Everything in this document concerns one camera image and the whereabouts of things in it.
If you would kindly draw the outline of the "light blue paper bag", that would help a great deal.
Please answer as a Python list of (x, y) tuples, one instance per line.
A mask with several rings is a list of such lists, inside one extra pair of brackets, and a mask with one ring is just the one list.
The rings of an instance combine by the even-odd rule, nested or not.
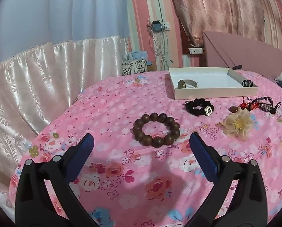
[(148, 52), (147, 51), (130, 51), (130, 52), (126, 52), (122, 57), (123, 61), (133, 61), (133, 60), (140, 60), (140, 59), (145, 59), (147, 61)]

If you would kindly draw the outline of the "red knot charm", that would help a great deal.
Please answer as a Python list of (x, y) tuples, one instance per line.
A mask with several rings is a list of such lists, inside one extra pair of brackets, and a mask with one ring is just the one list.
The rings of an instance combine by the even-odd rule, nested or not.
[(248, 110), (249, 112), (259, 108), (259, 101), (257, 99), (251, 99), (247, 97), (246, 99), (243, 97), (243, 102), (239, 105), (239, 107), (244, 110)]

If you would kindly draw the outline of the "cream satin curtain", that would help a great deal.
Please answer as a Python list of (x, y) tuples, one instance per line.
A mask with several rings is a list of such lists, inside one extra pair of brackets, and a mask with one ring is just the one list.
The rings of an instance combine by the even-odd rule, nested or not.
[(127, 0), (0, 0), (0, 194), (39, 132), (121, 75)]

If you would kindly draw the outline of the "blue device on wall socket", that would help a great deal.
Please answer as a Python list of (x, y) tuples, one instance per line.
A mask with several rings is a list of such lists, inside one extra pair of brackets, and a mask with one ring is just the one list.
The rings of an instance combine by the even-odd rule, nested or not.
[(170, 31), (170, 24), (168, 22), (153, 21), (151, 24), (151, 31), (153, 33)]

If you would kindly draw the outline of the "black white patterned bag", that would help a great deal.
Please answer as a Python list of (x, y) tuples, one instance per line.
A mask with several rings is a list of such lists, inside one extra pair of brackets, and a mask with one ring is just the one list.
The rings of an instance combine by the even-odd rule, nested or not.
[(145, 59), (122, 62), (122, 76), (144, 73), (147, 71), (147, 61)]

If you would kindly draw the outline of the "white shallow cardboard tray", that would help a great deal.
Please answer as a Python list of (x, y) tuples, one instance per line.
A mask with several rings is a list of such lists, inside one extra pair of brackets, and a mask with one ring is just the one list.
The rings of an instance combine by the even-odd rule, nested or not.
[[(170, 68), (169, 77), (175, 100), (255, 96), (258, 93), (258, 87), (255, 84), (253, 87), (242, 87), (242, 81), (246, 78), (231, 68)], [(178, 89), (178, 81), (181, 79), (196, 81), (198, 87)]]

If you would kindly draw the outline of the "black scrunchie with silver charm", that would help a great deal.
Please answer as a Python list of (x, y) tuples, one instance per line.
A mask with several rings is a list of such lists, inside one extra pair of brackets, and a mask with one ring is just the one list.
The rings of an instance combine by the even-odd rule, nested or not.
[(185, 109), (194, 116), (210, 116), (214, 112), (213, 104), (204, 98), (186, 101)]

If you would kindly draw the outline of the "cream fabric flower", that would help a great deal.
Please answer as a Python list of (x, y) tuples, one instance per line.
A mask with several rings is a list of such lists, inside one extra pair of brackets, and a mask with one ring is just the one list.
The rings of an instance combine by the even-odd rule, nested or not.
[(222, 122), (217, 123), (216, 126), (227, 137), (245, 141), (254, 127), (254, 122), (247, 109), (242, 110), (241, 107), (238, 107), (237, 112), (231, 113)]

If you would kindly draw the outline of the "pink headboard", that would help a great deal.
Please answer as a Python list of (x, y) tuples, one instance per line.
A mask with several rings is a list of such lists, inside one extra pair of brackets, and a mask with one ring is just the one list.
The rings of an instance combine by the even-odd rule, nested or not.
[(282, 50), (269, 44), (230, 33), (202, 32), (208, 67), (252, 71), (275, 79), (282, 72)]

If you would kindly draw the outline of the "white power strip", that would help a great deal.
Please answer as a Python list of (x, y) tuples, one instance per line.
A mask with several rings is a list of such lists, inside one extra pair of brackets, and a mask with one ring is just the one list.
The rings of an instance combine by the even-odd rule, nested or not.
[(204, 52), (203, 48), (189, 48), (190, 54), (203, 54)]

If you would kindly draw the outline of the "white strap wristwatch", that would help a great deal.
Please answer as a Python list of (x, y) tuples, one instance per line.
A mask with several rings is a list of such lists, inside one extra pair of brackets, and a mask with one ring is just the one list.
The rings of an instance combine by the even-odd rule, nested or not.
[(198, 82), (191, 79), (181, 79), (178, 81), (178, 89), (196, 89), (198, 87)]

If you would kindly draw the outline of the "pink floral bedsheet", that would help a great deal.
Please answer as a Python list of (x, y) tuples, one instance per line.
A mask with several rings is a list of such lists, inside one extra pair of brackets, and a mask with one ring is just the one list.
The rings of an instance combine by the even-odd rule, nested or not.
[[(227, 137), (221, 128), (229, 108), (242, 103), (240, 97), (212, 99), (213, 114), (196, 117), (184, 110), (183, 101), (174, 100), (167, 72), (90, 86), (32, 141), (11, 177), (10, 198), (26, 160), (49, 161), (90, 133), (94, 149), (70, 186), (95, 221), (100, 226), (183, 226), (212, 188), (189, 147), (191, 133), (197, 132), (221, 155), (258, 162), (272, 219), (282, 207), (282, 89), (259, 74), (241, 75), (258, 86), (259, 97), (281, 103), (276, 114), (251, 111), (253, 129), (246, 141)], [(133, 138), (135, 120), (154, 112), (179, 123), (181, 134), (172, 145), (144, 147)]]

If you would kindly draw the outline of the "pink patterned curtain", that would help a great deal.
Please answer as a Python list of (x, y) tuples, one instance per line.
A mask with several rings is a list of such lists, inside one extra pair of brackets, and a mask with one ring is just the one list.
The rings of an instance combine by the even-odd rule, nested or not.
[(203, 46), (203, 31), (230, 33), (264, 40), (261, 0), (173, 0), (178, 18), (195, 47)]

